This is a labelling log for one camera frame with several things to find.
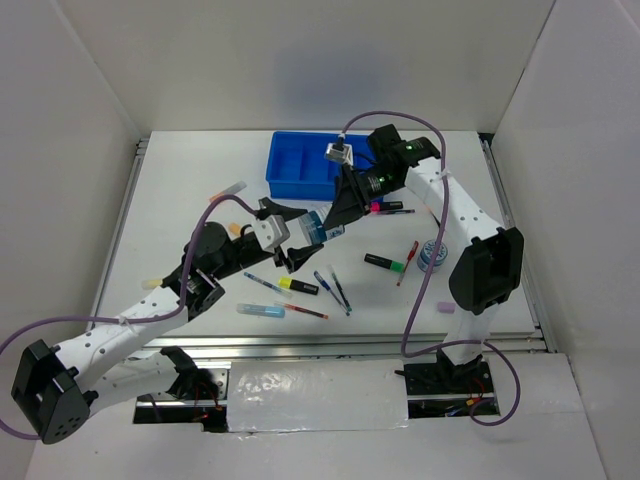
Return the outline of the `clear orange highlighter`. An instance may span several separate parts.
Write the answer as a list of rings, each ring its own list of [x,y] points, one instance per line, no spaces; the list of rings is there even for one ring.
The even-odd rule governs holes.
[[[244,190],[247,187],[246,183],[244,181],[238,181],[236,183],[234,183],[233,185],[227,187],[226,189],[220,191],[219,193],[213,195],[212,197],[209,198],[210,202],[215,201],[216,199],[222,197],[222,196],[226,196],[226,195],[236,195],[239,192],[241,192],[242,190]]]

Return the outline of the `lilac highlighter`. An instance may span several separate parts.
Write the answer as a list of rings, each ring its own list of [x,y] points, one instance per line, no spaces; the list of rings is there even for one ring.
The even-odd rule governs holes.
[[[456,310],[456,305],[452,302],[438,302],[437,311],[443,314],[453,314]]]

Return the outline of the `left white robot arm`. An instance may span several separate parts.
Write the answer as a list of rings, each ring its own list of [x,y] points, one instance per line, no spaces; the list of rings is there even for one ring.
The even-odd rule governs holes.
[[[252,209],[233,201],[253,221],[230,239],[225,228],[209,221],[212,202],[198,220],[180,264],[151,293],[117,317],[95,317],[95,328],[75,338],[48,345],[38,340],[26,347],[11,388],[11,397],[33,431],[7,424],[2,430],[24,440],[55,444],[75,433],[99,411],[141,395],[166,393],[179,400],[219,399],[210,372],[199,368],[180,347],[169,346],[148,357],[137,351],[155,338],[180,328],[209,310],[224,294],[220,280],[267,259],[289,272],[299,269],[314,247],[283,250],[287,222],[305,210],[268,198]]]

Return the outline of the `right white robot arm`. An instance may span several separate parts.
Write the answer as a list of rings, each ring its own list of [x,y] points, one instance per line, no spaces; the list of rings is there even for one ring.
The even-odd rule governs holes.
[[[299,225],[308,244],[322,246],[343,233],[346,225],[372,213],[378,197],[407,188],[430,207],[439,220],[437,236],[452,236],[461,254],[449,276],[450,294],[461,309],[438,355],[436,379],[448,392],[460,391],[471,379],[489,325],[501,304],[521,280],[524,237],[487,215],[446,168],[446,147],[428,138],[401,138],[388,124],[367,138],[372,166],[358,170],[346,135],[328,145],[325,156],[341,165],[329,207],[303,214]]]

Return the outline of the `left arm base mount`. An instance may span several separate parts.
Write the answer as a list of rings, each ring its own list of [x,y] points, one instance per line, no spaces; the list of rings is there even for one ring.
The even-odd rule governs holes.
[[[205,432],[225,433],[227,423],[227,384],[230,370],[207,369],[177,346],[164,347],[178,374],[169,388],[137,398],[133,423],[194,424]]]

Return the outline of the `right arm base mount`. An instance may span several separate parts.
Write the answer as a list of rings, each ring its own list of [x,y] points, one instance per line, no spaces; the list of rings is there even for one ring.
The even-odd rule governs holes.
[[[410,419],[466,417],[473,406],[477,417],[500,413],[485,360],[456,378],[436,362],[405,363],[394,373],[404,380]]]

